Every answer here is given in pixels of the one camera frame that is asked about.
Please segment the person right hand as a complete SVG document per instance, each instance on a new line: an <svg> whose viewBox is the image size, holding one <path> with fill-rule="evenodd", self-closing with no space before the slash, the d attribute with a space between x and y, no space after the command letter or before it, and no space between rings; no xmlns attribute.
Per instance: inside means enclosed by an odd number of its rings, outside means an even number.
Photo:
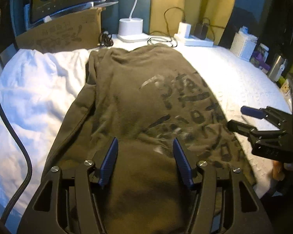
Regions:
<svg viewBox="0 0 293 234"><path fill-rule="evenodd" d="M272 177L276 181L282 181L286 173L290 170L292 164L290 163L281 163L279 161L272 162Z"/></svg>

